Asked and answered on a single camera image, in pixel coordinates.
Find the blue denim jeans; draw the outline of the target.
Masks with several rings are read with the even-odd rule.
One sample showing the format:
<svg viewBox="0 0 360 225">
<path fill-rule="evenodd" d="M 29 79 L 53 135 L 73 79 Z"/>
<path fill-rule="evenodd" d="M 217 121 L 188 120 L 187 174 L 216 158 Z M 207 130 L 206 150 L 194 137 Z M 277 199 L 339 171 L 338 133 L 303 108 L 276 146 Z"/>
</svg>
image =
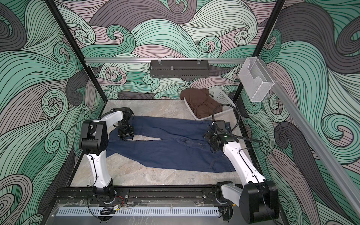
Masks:
<svg viewBox="0 0 360 225">
<path fill-rule="evenodd" d="M 228 157 L 221 151 L 212 153 L 204 135 L 211 121 L 134 116 L 130 125 L 135 135 L 144 140 L 122 140 L 117 131 L 109 136 L 106 156 L 115 153 L 137 161 L 143 166 L 207 173 L 235 171 Z"/>
</svg>

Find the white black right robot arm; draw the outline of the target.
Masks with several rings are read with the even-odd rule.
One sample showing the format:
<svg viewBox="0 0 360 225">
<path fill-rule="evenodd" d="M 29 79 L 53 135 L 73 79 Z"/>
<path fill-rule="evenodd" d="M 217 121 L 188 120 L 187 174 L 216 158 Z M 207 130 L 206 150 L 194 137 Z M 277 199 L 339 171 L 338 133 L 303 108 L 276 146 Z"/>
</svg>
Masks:
<svg viewBox="0 0 360 225">
<path fill-rule="evenodd" d="M 204 138 L 214 151 L 224 153 L 241 179 L 242 188 L 233 183 L 221 183 L 220 198 L 238 206 L 248 224 L 278 219 L 278 188 L 254 167 L 239 140 L 212 130 L 205 133 Z"/>
</svg>

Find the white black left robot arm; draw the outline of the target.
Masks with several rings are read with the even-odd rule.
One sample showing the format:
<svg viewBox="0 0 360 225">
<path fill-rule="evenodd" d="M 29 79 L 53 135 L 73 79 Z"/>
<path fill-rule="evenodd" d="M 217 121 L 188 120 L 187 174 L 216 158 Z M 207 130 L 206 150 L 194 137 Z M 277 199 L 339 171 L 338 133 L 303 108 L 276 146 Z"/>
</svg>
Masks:
<svg viewBox="0 0 360 225">
<path fill-rule="evenodd" d="M 109 144 L 108 129 L 117 128 L 121 140 L 134 138 L 135 129 L 129 123 L 133 115 L 129 107 L 113 108 L 98 119 L 82 123 L 79 148 L 91 164 L 94 178 L 91 189 L 96 197 L 107 197 L 107 202 L 116 198 L 113 180 L 106 162 L 106 150 Z"/>
</svg>

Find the brown trousers in basket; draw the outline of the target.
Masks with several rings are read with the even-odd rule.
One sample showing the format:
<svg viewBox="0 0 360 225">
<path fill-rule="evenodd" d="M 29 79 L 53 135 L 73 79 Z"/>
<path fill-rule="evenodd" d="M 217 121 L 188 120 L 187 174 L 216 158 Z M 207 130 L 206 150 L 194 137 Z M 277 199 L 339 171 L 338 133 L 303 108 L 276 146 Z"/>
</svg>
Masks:
<svg viewBox="0 0 360 225">
<path fill-rule="evenodd" d="M 215 108 L 215 113 L 223 111 L 223 107 L 219 106 L 220 103 L 215 101 L 206 88 L 203 89 L 185 89 L 180 94 L 181 100 L 186 99 L 187 104 L 190 106 L 196 118 L 202 119 L 212 116 Z"/>
</svg>

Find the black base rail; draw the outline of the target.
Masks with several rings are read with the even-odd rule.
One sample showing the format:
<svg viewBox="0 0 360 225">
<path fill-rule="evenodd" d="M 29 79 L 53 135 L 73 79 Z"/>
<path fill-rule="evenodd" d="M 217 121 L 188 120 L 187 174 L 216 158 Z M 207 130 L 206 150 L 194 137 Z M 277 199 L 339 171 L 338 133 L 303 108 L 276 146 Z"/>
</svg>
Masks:
<svg viewBox="0 0 360 225">
<path fill-rule="evenodd" d="M 83 203 L 99 205 L 127 204 L 134 205 L 143 201 L 191 201 L 205 205 L 231 205 L 226 200 L 217 185 L 160 185 L 160 186 L 115 186 L 112 197 L 95 194 L 90 187 L 59 188 L 53 202 L 56 200 L 82 201 Z"/>
</svg>

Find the aluminium rail back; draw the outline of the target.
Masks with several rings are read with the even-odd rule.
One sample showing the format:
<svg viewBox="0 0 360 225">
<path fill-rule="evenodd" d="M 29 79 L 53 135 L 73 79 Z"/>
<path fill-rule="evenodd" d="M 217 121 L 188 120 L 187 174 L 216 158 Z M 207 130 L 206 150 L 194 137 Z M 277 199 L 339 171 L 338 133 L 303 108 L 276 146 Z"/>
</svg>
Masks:
<svg viewBox="0 0 360 225">
<path fill-rule="evenodd" d="M 86 63 L 150 63 L 151 61 L 207 61 L 210 64 L 240 64 L 244 63 L 246 59 L 232 59 L 232 58 L 131 58 L 131 57 L 89 57 L 84 59 Z"/>
</svg>

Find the aluminium rail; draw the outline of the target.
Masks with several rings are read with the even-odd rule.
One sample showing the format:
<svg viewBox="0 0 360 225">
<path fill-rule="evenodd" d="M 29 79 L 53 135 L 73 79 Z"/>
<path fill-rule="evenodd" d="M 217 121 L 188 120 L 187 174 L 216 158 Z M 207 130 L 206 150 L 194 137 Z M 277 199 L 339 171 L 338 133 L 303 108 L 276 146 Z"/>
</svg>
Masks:
<svg viewBox="0 0 360 225">
<path fill-rule="evenodd" d="M 150 63 L 151 61 L 207 61 L 210 64 L 240 64 L 244 63 L 246 59 L 232 59 L 232 58 L 131 58 L 131 57 L 89 57 L 84 59 L 86 63 Z"/>
<path fill-rule="evenodd" d="M 360 190 L 350 178 L 348 173 L 344 170 L 342 165 L 332 155 L 329 148 L 326 146 L 324 141 L 320 138 L 318 133 L 311 126 L 309 121 L 305 118 L 299 108 L 293 103 L 293 101 L 287 95 L 286 90 L 281 86 L 280 82 L 277 81 L 273 74 L 268 69 L 266 63 L 263 60 L 259 60 L 260 65 L 268 74 L 268 77 L 272 80 L 274 85 L 272 88 L 279 97 L 283 106 L 287 109 L 289 114 L 293 117 L 295 123 L 298 125 L 299 130 L 304 135 L 310 147 L 316 151 L 316 154 L 323 162 L 324 166 L 333 177 L 334 181 L 343 192 L 344 196 L 352 206 L 356 214 L 360 215 Z"/>
</svg>

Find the black corner frame post left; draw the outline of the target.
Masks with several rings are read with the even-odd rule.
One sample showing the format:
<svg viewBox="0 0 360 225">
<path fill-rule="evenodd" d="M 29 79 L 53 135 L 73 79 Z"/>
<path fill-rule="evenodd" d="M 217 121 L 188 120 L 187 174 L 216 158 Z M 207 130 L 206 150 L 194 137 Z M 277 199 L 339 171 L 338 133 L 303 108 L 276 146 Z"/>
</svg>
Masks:
<svg viewBox="0 0 360 225">
<path fill-rule="evenodd" d="M 85 73 L 87 74 L 87 76 L 91 80 L 91 82 L 94 85 L 95 89 L 97 90 L 98 94 L 102 98 L 103 102 L 106 104 L 108 99 L 107 99 L 104 91 L 102 90 L 99 82 L 97 81 L 97 78 L 96 78 L 93 70 L 91 69 L 90 66 L 88 66 L 86 64 L 85 57 L 84 57 L 81 49 L 79 48 L 77 42 L 75 41 L 75 38 L 71 34 L 71 31 L 70 31 L 69 27 L 67 26 L 64 18 L 62 17 L 59 9 L 57 8 L 55 2 L 50 1 L 50 0 L 44 0 L 44 2 L 48 6 L 48 8 L 49 8 L 50 12 L 52 13 L 54 19 L 56 20 L 57 24 L 59 25 L 60 29 L 62 30 L 65 38 L 69 42 L 69 44 L 70 44 L 71 48 L 73 49 L 76 57 L 80 61 L 80 64 L 83 67 Z"/>
</svg>

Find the black corner frame post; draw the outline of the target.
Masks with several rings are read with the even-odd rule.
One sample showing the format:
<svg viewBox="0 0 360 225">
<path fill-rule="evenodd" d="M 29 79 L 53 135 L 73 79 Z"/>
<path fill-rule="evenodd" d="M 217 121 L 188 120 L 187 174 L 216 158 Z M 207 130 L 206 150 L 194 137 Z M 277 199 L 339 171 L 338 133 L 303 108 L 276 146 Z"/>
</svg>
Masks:
<svg viewBox="0 0 360 225">
<path fill-rule="evenodd" d="M 55 2 L 50 1 L 50 0 L 44 0 L 44 2 L 48 6 L 48 8 L 49 8 L 50 12 L 52 13 L 54 19 L 56 20 L 57 24 L 59 25 L 60 29 L 62 30 L 65 38 L 69 42 L 69 44 L 70 44 L 71 48 L 73 49 L 76 57 L 80 61 L 80 64 L 83 67 L 85 73 L 87 74 L 87 76 L 91 80 L 91 82 L 94 85 L 95 89 L 97 90 L 98 94 L 102 98 L 103 102 L 106 104 L 108 99 L 107 99 L 104 91 L 102 90 L 99 82 L 97 81 L 97 78 L 96 78 L 93 70 L 91 69 L 90 66 L 88 66 L 86 64 L 85 57 L 84 57 L 81 49 L 79 48 L 77 42 L 75 41 L 75 38 L 71 34 L 71 31 L 70 31 L 69 27 L 67 26 L 64 18 L 62 17 L 59 9 L 57 8 Z"/>
<path fill-rule="evenodd" d="M 285 4 L 285 1 L 276 1 L 275 6 L 272 10 L 270 17 L 268 18 L 268 21 L 265 25 L 264 31 L 260 37 L 260 40 L 255 48 L 255 51 L 254 51 L 252 57 L 258 57 L 260 59 L 260 53 L 262 52 L 262 50 L 265 46 L 265 43 L 267 42 L 268 38 L 270 37 L 270 34 L 273 30 L 273 27 L 278 19 L 278 16 L 279 16 L 284 4 Z M 242 91 L 245 91 L 245 89 L 243 87 L 243 84 L 240 83 L 240 85 L 234 95 L 234 98 L 233 98 L 234 103 L 237 103 L 239 101 Z"/>
</svg>

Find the aluminium rail right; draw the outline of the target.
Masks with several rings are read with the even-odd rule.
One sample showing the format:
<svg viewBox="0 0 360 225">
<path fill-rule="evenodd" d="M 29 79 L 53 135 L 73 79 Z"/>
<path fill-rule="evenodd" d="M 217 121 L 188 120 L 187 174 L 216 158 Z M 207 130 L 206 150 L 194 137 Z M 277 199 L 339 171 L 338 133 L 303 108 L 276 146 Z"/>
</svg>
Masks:
<svg viewBox="0 0 360 225">
<path fill-rule="evenodd" d="M 272 88 L 279 97 L 283 106 L 287 109 L 289 114 L 293 117 L 295 123 L 298 125 L 299 130 L 304 135 L 310 147 L 316 151 L 316 154 L 323 162 L 324 166 L 333 177 L 334 181 L 343 192 L 344 196 L 352 206 L 356 214 L 360 215 L 360 190 L 350 178 L 348 173 L 344 170 L 342 165 L 332 155 L 329 148 L 326 146 L 324 141 L 320 138 L 318 133 L 311 126 L 309 121 L 305 118 L 299 108 L 293 103 L 293 101 L 287 95 L 286 90 L 281 86 L 280 82 L 277 81 L 273 74 L 268 69 L 266 63 L 263 60 L 259 60 L 260 65 L 268 74 L 268 77 L 272 80 L 274 85 Z"/>
</svg>

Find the black corner frame post right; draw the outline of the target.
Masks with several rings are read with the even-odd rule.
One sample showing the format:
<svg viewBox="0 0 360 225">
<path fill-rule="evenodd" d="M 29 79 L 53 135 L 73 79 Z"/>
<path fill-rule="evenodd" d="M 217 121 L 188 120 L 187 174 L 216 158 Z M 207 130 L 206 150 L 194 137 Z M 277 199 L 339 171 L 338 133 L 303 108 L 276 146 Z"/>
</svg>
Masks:
<svg viewBox="0 0 360 225">
<path fill-rule="evenodd" d="M 264 31 L 260 37 L 260 40 L 255 48 L 255 51 L 254 51 L 252 57 L 258 57 L 260 59 L 260 53 L 262 52 L 262 50 L 265 46 L 265 43 L 267 42 L 268 38 L 270 37 L 270 34 L 273 30 L 273 27 L 278 19 L 278 16 L 279 16 L 284 4 L 285 4 L 285 1 L 276 1 L 275 6 L 272 10 L 270 17 L 268 18 L 268 21 L 265 25 Z M 234 103 L 237 103 L 239 101 L 242 91 L 245 91 L 245 89 L 243 87 L 243 84 L 240 83 L 240 85 L 234 95 L 234 98 L 233 98 Z"/>
</svg>

